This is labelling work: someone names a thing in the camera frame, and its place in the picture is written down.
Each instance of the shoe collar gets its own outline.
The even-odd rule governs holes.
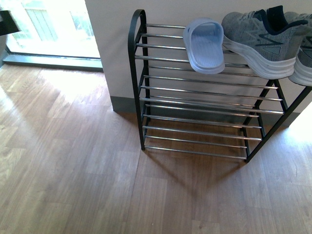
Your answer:
[[[306,20],[297,20],[288,24],[284,16],[283,6],[269,8],[267,11],[259,10],[255,12],[253,17],[262,21],[265,29],[271,35],[278,35],[294,26],[308,24]]]

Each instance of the slide sandal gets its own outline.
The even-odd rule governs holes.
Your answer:
[[[197,18],[183,31],[183,40],[191,67],[204,74],[224,70],[223,28],[210,18]]]

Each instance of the glass door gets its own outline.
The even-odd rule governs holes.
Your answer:
[[[0,0],[20,32],[8,35],[11,52],[99,58],[84,0]]]

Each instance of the shoe upper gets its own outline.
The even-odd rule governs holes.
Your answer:
[[[288,22],[307,20],[308,26],[312,27],[312,14],[297,14],[295,12],[286,12],[285,18]],[[304,66],[312,67],[312,31],[308,32],[304,36],[300,45],[298,58]]]
[[[249,13],[232,12],[222,21],[224,35],[255,49],[270,61],[296,57],[303,37],[311,30],[306,20],[288,23],[283,7]]]

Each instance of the chrome rod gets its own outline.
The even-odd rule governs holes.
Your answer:
[[[235,157],[229,155],[218,155],[218,154],[210,154],[210,153],[202,153],[196,151],[187,151],[187,150],[174,150],[174,149],[167,149],[167,148],[159,148],[153,146],[145,146],[147,149],[156,149],[156,150],[166,150],[166,151],[173,151],[173,152],[181,152],[181,153],[188,153],[188,154],[197,154],[197,155],[208,155],[208,156],[216,156],[216,157],[230,157],[230,158],[237,158],[237,159],[246,159],[246,157]]]
[[[171,110],[193,111],[193,112],[203,112],[203,113],[215,113],[215,114],[228,115],[228,116],[241,116],[241,117],[250,117],[250,118],[259,117],[257,115],[248,115],[248,114],[224,112],[224,111],[210,111],[210,110],[190,109],[190,108],[181,108],[181,107],[172,107],[172,106],[157,106],[157,105],[150,105],[150,104],[146,104],[146,106],[155,107],[155,108],[163,108],[163,109],[171,109]]]
[[[228,83],[228,82],[216,82],[216,81],[200,80],[200,79],[159,77],[159,76],[148,76],[148,75],[144,75],[144,78],[174,80],[174,81],[184,81],[184,82],[194,82],[194,83],[206,83],[206,84],[219,84],[219,85],[229,85],[229,86],[241,86],[241,87],[249,87],[249,88],[259,88],[259,89],[278,89],[278,87],[274,87],[274,86],[239,84],[239,83]]]
[[[178,68],[178,67],[149,66],[149,68],[168,69],[168,70],[185,71],[185,72],[195,72],[193,69],[185,69],[185,68]],[[241,77],[259,77],[256,74],[244,74],[244,73],[233,73],[233,72],[220,72],[218,74],[221,74],[221,75],[234,75],[234,76],[241,76]]]
[[[175,139],[175,138],[167,138],[167,137],[159,137],[159,136],[145,136],[145,137],[152,138],[152,139],[159,139],[159,140],[172,140],[172,141],[179,141],[179,142],[204,144],[204,145],[215,145],[215,146],[232,147],[232,148],[239,148],[239,149],[246,149],[247,148],[246,146],[227,145],[227,144],[219,144],[219,143],[196,141],[196,140],[183,140],[183,139]]]
[[[184,29],[185,28],[185,26],[152,24],[152,23],[147,23],[146,27],[153,27],[153,28],[180,28],[180,29]]]
[[[151,37],[151,38],[175,38],[175,39],[183,39],[182,36],[171,36],[171,35],[163,35],[163,34],[153,34],[153,33],[141,33],[142,37]]]
[[[234,124],[234,123],[223,123],[223,122],[213,122],[213,121],[206,121],[206,120],[197,120],[197,119],[188,119],[188,118],[173,118],[173,117],[153,116],[153,115],[143,115],[143,116],[145,116],[147,118],[151,118],[151,119],[178,121],[178,122],[186,122],[186,123],[207,124],[207,125],[215,125],[215,126],[222,126],[222,127],[259,128],[259,129],[261,129],[260,126],[242,125],[242,124]]]
[[[271,98],[271,97],[254,97],[254,96],[237,95],[237,94],[221,94],[221,93],[213,93],[213,92],[184,90],[184,89],[169,89],[169,88],[159,88],[159,87],[150,87],[150,86],[141,86],[141,88],[151,89],[151,90],[184,92],[184,93],[192,93],[192,94],[205,94],[205,95],[213,95],[213,96],[231,96],[231,97],[236,97],[236,98],[249,98],[249,99],[257,99],[257,100],[264,100],[264,101],[281,101],[282,100],[280,98]]]
[[[151,98],[165,98],[165,99],[175,99],[175,100],[183,100],[183,101],[195,101],[195,102],[204,102],[204,103],[214,103],[218,105],[233,105],[233,106],[244,106],[244,107],[251,107],[253,108],[254,105],[248,105],[248,104],[239,104],[239,103],[224,103],[221,101],[207,101],[207,100],[199,100],[199,99],[192,99],[192,98],[181,98],[181,97],[165,97],[165,96],[152,96],[150,95]]]
[[[140,98],[142,101],[148,102],[158,102],[158,103],[168,103],[175,105],[189,105],[189,106],[198,106],[198,107],[207,107],[207,108],[218,108],[223,110],[232,110],[232,111],[245,111],[245,112],[258,112],[258,113],[266,113],[266,114],[279,114],[282,115],[284,112],[282,111],[273,111],[273,110],[260,110],[260,109],[245,109],[245,108],[234,108],[234,107],[225,107],[225,106],[215,106],[214,104],[197,104],[197,103],[189,103],[182,101],[168,101],[168,100],[160,100],[160,99],[151,99],[151,98]]]
[[[174,128],[161,128],[161,127],[153,127],[153,126],[143,126],[143,129],[153,129],[153,130],[163,130],[170,132],[178,132],[178,133],[190,133],[190,134],[199,134],[213,137],[224,137],[224,138],[232,138],[232,139],[241,139],[241,140],[258,140],[262,141],[260,138],[253,137],[245,137],[245,136],[236,136],[236,135],[228,135],[228,134],[219,134],[219,133],[207,133],[207,132],[199,132],[199,131],[190,131],[190,130],[181,130]]]
[[[185,47],[176,47],[176,46],[166,46],[166,45],[148,45],[138,43],[136,44],[138,47],[145,47],[145,48],[156,48],[156,49],[173,49],[173,50],[186,50]]]
[[[135,59],[142,59],[142,60],[154,60],[154,61],[165,61],[165,62],[184,62],[184,63],[190,63],[186,59],[172,59],[172,58],[157,58],[152,56],[142,56],[142,55],[136,55]],[[235,67],[235,68],[249,68],[246,64],[240,64],[240,63],[225,63],[226,67]]]
[[[135,56],[136,59],[143,59],[143,60],[154,60],[154,61],[163,61],[163,62],[183,62],[189,63],[188,60],[185,59],[172,59],[172,58],[156,58],[151,56]]]

